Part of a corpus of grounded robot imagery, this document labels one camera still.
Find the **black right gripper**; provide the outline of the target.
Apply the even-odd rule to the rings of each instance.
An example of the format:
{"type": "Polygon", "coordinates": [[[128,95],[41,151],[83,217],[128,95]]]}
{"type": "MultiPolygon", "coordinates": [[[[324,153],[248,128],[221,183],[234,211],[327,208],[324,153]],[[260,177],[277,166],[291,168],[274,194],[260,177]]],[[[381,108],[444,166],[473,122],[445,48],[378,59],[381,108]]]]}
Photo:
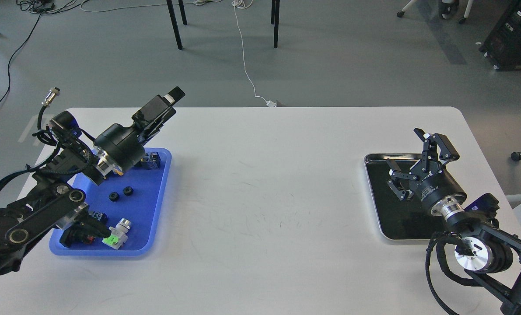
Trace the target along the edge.
{"type": "Polygon", "coordinates": [[[468,197],[454,177],[444,170],[446,164],[458,160],[460,154],[444,134],[429,134],[420,128],[413,131],[423,142],[421,158],[413,165],[413,171],[428,175],[418,181],[416,174],[403,173],[395,160],[387,159],[391,177],[388,186],[400,201],[411,200],[416,195],[423,209],[433,217],[439,217],[441,210],[436,206],[438,202],[451,199],[462,204],[468,197]],[[413,191],[409,188],[410,182],[415,182],[413,191]]]}

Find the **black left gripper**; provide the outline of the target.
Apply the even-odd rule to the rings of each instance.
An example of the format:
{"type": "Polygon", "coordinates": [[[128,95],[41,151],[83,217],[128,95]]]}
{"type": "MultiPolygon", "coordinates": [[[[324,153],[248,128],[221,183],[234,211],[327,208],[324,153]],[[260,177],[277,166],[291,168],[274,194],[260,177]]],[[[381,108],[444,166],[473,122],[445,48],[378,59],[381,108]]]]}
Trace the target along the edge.
{"type": "Polygon", "coordinates": [[[156,95],[140,110],[133,114],[133,124],[123,127],[114,123],[95,140],[98,151],[97,170],[108,175],[116,169],[121,173],[134,167],[146,154],[146,145],[164,126],[164,123],[176,114],[174,104],[185,96],[185,92],[176,86],[168,94],[156,95]]]}

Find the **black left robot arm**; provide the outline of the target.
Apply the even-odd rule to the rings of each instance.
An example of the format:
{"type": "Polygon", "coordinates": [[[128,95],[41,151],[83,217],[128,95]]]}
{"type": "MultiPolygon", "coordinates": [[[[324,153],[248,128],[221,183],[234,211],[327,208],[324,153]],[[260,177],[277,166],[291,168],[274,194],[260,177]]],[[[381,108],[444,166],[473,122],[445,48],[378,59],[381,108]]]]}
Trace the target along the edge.
{"type": "Polygon", "coordinates": [[[68,181],[82,173],[99,185],[109,174],[134,167],[146,153],[144,145],[176,114],[174,105],[184,96],[179,87],[156,95],[132,115],[132,125],[115,123],[91,138],[94,149],[80,139],[84,130],[69,111],[38,127],[35,136],[54,146],[52,154],[37,166],[0,180],[0,192],[19,175],[30,173],[36,180],[24,198],[0,209],[0,275],[17,272],[24,257],[51,229],[65,230],[80,223],[92,236],[109,237],[108,227],[88,214],[86,193],[68,181]]]}

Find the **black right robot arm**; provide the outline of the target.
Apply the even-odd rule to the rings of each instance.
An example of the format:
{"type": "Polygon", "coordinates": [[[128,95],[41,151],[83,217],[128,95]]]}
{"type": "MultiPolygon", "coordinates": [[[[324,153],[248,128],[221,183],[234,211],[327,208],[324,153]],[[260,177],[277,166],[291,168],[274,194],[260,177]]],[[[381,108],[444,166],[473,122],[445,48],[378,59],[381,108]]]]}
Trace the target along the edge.
{"type": "Polygon", "coordinates": [[[503,314],[521,315],[521,239],[500,229],[499,201],[486,193],[463,208],[467,195],[446,169],[459,153],[444,134],[420,128],[414,132],[423,142],[421,158],[408,173],[388,159],[388,186],[399,200],[416,196],[426,212],[444,220],[444,231],[434,232],[426,249],[426,278],[434,299],[446,313],[455,313],[432,285],[430,260],[436,251],[446,277],[463,286],[487,289],[501,301],[503,314]]]}

